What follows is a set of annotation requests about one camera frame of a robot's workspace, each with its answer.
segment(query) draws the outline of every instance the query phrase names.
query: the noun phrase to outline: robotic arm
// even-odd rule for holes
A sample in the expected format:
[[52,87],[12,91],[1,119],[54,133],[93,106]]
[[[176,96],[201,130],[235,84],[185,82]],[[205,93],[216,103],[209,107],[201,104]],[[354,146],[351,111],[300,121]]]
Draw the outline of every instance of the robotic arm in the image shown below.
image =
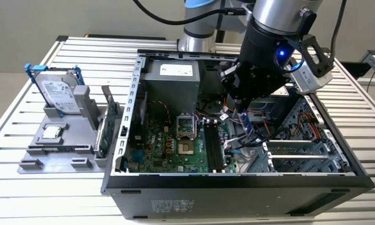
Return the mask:
[[[303,93],[319,89],[332,79],[328,72],[334,60],[308,35],[320,3],[322,0],[256,0],[239,60],[220,73],[237,113],[244,112],[252,100],[270,95],[290,81],[288,74],[294,74]],[[298,64],[291,62],[295,50],[303,56]]]
[[[213,30],[221,26],[219,21],[224,17],[224,22],[232,23],[231,17],[245,16],[247,31],[237,61],[219,73],[243,124],[247,122],[249,102],[268,96],[290,78],[295,80],[300,94],[315,91],[331,81],[335,39],[347,0],[342,0],[330,57],[326,57],[315,37],[308,35],[322,0],[185,0],[184,21],[167,21],[148,12],[139,0],[133,2],[161,23],[185,24],[184,36],[177,45],[180,51],[212,52],[215,43],[211,38]],[[243,8],[233,7],[241,3],[245,3]],[[302,54],[299,63],[291,58],[295,50]]]

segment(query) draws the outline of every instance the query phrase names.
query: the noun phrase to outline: black bracket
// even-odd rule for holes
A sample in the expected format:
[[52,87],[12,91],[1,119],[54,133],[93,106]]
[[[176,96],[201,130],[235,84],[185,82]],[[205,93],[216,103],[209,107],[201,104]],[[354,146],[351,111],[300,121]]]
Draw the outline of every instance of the black bracket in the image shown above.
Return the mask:
[[[298,49],[298,51],[302,53],[304,61],[307,63],[307,66],[314,74],[315,77],[323,77],[327,72],[330,72],[334,68],[334,59],[330,59],[324,55],[324,51],[322,47],[319,46],[316,42],[316,38],[312,35],[306,35],[303,38],[303,41],[298,40],[296,37],[284,37],[288,41],[288,44]],[[310,52],[308,48],[312,47],[318,60],[315,62]]]

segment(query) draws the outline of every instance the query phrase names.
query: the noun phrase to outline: sticker label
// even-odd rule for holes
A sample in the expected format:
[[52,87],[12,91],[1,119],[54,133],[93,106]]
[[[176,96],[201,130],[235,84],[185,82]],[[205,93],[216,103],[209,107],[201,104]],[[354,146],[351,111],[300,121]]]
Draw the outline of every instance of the sticker label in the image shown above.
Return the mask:
[[151,200],[152,211],[156,213],[191,212],[195,200]]
[[192,65],[163,64],[160,66],[160,75],[193,76],[193,67]]
[[219,117],[221,121],[224,121],[229,116],[224,113],[221,114],[221,116]]
[[80,113],[68,84],[61,81],[42,81],[41,83],[56,109],[64,113]]

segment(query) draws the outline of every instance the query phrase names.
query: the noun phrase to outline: white wall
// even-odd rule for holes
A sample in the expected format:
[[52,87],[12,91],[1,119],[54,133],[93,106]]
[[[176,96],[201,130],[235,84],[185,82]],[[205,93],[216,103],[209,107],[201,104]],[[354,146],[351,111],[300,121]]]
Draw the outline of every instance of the white wall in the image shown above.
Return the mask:
[[[183,0],[141,0],[159,16],[181,20]],[[87,33],[177,39],[183,26],[152,20],[132,0],[0,0],[0,72],[40,63],[58,35]]]
[[[183,0],[141,0],[159,16],[184,17]],[[312,28],[322,46],[330,46],[340,0],[324,0]],[[157,36],[177,39],[181,26],[148,18],[131,0],[0,0],[0,72],[18,72],[25,62],[38,63],[57,35],[87,33]],[[241,35],[225,41],[240,43]],[[340,60],[358,60],[375,49],[375,0],[348,0],[338,37]]]

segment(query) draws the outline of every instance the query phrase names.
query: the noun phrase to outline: small chip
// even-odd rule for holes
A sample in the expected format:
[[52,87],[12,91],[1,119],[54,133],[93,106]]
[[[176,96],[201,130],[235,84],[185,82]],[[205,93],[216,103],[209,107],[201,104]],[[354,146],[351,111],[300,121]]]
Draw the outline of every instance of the small chip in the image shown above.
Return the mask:
[[155,167],[163,167],[163,161],[153,161],[153,166]]
[[221,114],[221,116],[219,118],[221,121],[224,121],[228,117],[229,117],[228,114],[224,113],[224,114]]
[[46,138],[46,139],[54,139],[60,136],[60,132],[61,132],[62,128],[60,127],[46,127],[44,129],[44,132],[42,132],[42,136],[41,138]]

